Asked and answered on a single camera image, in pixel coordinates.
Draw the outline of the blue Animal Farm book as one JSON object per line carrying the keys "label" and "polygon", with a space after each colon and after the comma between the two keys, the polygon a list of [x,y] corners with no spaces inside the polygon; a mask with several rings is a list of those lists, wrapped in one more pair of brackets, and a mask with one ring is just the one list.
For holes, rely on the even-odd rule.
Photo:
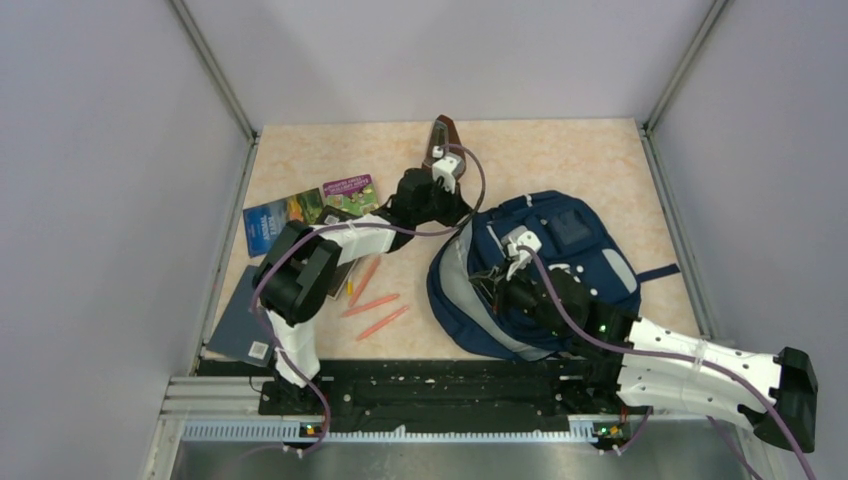
{"label": "blue Animal Farm book", "polygon": [[268,253],[277,236],[291,220],[314,224],[324,208],[318,188],[306,190],[278,200],[243,210],[247,253],[256,258]]}

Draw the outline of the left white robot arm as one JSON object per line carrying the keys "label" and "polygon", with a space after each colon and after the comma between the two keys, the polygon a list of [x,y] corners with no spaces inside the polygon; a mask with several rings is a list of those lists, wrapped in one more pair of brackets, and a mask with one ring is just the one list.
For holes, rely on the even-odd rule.
{"label": "left white robot arm", "polygon": [[372,212],[332,225],[288,222],[253,278],[252,312],[273,332],[274,378],[283,401],[297,413],[319,404],[320,371],[313,319],[337,269],[360,258],[388,254],[436,222],[441,234],[462,228],[477,213],[456,178],[423,168],[404,172],[396,192]]}

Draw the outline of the purple green picture book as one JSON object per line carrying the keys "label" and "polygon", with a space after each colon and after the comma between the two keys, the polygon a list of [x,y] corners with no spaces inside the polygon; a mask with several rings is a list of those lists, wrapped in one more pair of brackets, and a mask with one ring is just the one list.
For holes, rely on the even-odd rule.
{"label": "purple green picture book", "polygon": [[370,174],[326,182],[321,190],[326,205],[356,216],[368,214],[380,206],[376,185]]}

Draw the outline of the dark brown paperback book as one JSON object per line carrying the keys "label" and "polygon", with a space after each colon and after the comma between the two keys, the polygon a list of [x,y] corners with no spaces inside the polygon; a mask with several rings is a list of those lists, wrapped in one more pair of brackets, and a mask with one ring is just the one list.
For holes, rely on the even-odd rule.
{"label": "dark brown paperback book", "polygon": [[[357,215],[346,212],[334,206],[324,206],[317,218],[318,225],[334,225],[344,221],[356,219]],[[340,294],[347,289],[346,285],[352,271],[358,265],[359,260],[340,264],[337,266],[327,290],[329,299],[336,300]]]}

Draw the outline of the navy blue backpack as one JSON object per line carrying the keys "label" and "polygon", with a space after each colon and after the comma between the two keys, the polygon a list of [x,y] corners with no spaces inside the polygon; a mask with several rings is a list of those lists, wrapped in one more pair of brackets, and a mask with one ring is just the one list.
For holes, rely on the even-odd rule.
{"label": "navy blue backpack", "polygon": [[675,264],[636,272],[597,213],[583,200],[558,191],[524,194],[477,213],[451,237],[430,264],[426,286],[431,310],[463,350],[505,360],[536,361],[564,352],[571,333],[539,325],[528,310],[501,307],[475,274],[503,272],[510,261],[506,240],[528,230],[550,271],[575,274],[598,300],[638,313],[646,282],[679,273]]}

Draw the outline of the middle orange pen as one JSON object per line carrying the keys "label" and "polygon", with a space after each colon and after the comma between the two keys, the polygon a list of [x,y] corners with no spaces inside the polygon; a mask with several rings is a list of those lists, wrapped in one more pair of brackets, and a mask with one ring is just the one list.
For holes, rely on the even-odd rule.
{"label": "middle orange pen", "polygon": [[390,294],[390,295],[386,295],[386,296],[383,296],[383,297],[381,297],[381,298],[378,298],[378,299],[372,300],[372,301],[370,301],[370,302],[367,302],[367,303],[365,303],[365,304],[363,304],[363,305],[358,305],[358,306],[351,307],[351,308],[349,308],[349,309],[345,310],[345,311],[341,314],[341,316],[342,316],[343,318],[346,318],[346,317],[351,317],[351,316],[354,316],[354,315],[358,315],[358,314],[361,314],[361,313],[367,312],[367,311],[369,311],[369,310],[375,309],[375,308],[377,308],[377,307],[380,307],[380,306],[382,306],[382,305],[385,305],[385,304],[387,304],[387,303],[390,303],[390,302],[392,302],[392,301],[395,301],[395,300],[396,300],[396,299],[398,299],[399,297],[400,297],[400,295],[399,295],[398,293]]}

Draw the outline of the dark blue notebook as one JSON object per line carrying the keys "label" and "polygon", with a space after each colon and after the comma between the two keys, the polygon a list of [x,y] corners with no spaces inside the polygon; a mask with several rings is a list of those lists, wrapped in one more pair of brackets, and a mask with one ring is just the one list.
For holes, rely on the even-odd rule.
{"label": "dark blue notebook", "polygon": [[257,266],[247,266],[206,344],[206,352],[257,367],[271,363],[271,335],[249,309]]}

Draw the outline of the brown wooden metronome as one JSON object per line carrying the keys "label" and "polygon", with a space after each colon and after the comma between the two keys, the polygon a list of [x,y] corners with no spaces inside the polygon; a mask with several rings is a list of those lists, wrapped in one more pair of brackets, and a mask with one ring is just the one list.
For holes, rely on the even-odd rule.
{"label": "brown wooden metronome", "polygon": [[433,163],[440,160],[447,153],[451,153],[465,160],[466,154],[460,148],[460,145],[460,136],[453,119],[447,115],[439,115],[433,121],[421,166],[429,169]]}

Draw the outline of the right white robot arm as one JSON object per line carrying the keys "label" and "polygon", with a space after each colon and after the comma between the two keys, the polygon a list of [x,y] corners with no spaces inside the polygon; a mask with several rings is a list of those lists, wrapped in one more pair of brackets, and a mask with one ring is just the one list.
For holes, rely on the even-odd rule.
{"label": "right white robot arm", "polygon": [[743,427],[784,450],[815,450],[818,381],[810,356],[785,347],[762,354],[662,327],[601,300],[567,270],[543,281],[531,269],[471,275],[497,311],[517,313],[593,362],[586,397],[600,412],[620,404],[686,411]]}

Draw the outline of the aluminium frame rail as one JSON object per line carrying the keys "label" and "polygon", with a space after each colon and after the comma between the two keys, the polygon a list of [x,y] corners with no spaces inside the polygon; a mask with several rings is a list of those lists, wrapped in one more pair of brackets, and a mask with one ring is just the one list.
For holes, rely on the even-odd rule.
{"label": "aluminium frame rail", "polygon": [[262,376],[169,381],[145,479],[784,479],[779,455],[736,427],[654,415],[634,442],[597,448],[611,415],[572,415],[565,432],[422,434],[323,431],[314,416],[259,413]]}

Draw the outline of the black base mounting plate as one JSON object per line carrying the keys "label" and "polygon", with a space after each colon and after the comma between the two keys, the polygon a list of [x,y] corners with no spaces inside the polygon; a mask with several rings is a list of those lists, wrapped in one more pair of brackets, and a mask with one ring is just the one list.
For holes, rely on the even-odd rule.
{"label": "black base mounting plate", "polygon": [[628,407],[588,382],[585,362],[503,360],[326,360],[316,391],[263,384],[265,416],[330,415],[333,433],[422,434],[565,432],[572,415]]}

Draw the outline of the lower orange pen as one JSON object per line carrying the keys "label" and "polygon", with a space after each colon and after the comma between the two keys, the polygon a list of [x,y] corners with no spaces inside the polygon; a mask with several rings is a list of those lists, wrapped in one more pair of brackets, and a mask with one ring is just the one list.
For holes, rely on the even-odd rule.
{"label": "lower orange pen", "polygon": [[387,326],[388,324],[390,324],[392,321],[394,321],[397,318],[399,318],[400,316],[402,316],[409,309],[410,309],[409,305],[404,305],[403,307],[400,307],[397,310],[393,311],[392,313],[390,313],[386,317],[382,318],[381,320],[377,321],[376,323],[374,323],[373,325],[369,326],[364,331],[362,331],[356,337],[356,341],[362,341],[362,340],[368,338],[369,336],[373,335],[374,333],[376,333],[380,329],[382,329],[385,326]]}

